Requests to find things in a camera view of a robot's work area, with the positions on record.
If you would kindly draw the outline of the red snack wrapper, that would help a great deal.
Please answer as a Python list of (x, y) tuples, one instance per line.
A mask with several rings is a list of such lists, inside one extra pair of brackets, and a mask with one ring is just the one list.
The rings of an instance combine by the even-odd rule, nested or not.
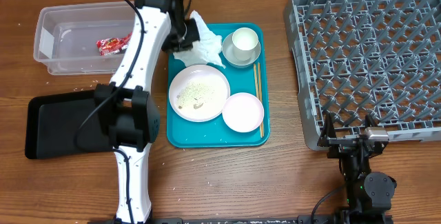
[(132, 33), (122, 38), (108, 38), (98, 40), (96, 46), (101, 56), (124, 53), (129, 45)]

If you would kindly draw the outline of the white napkin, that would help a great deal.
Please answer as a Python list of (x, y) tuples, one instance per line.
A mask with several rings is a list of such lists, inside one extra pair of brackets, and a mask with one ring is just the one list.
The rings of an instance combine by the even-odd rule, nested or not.
[(214, 34), (197, 11), (193, 10), (189, 17), (196, 22), (200, 40), (193, 42), (193, 48), (190, 50), (174, 52), (174, 58), (182, 61), (186, 67), (211, 63), (225, 68), (219, 56), (222, 50), (222, 36)]

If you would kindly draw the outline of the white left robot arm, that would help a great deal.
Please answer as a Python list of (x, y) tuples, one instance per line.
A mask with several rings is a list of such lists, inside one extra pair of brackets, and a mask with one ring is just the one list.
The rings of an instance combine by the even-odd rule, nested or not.
[(113, 223), (148, 223), (148, 156), (158, 136), (160, 114), (151, 95), (160, 52), (192, 49), (200, 35), (186, 17), (184, 0), (134, 0), (134, 26), (123, 60), (107, 85), (94, 91), (93, 114), (109, 138), (119, 176), (119, 206)]

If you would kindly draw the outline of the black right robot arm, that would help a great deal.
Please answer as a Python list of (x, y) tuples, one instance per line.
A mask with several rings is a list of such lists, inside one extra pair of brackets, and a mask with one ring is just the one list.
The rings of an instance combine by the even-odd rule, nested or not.
[[(387, 131), (378, 126), (371, 115), (365, 116), (365, 130), (353, 138), (338, 138), (332, 115), (325, 112), (325, 123), (317, 145), (328, 147), (327, 157), (337, 159), (344, 183), (323, 196), (309, 216), (311, 223), (392, 223), (385, 212), (391, 209), (391, 200), (397, 183), (382, 172), (374, 172), (369, 160), (383, 153), (389, 144)], [(339, 207), (329, 216), (316, 216), (320, 205), (328, 198), (345, 190), (347, 206)]]

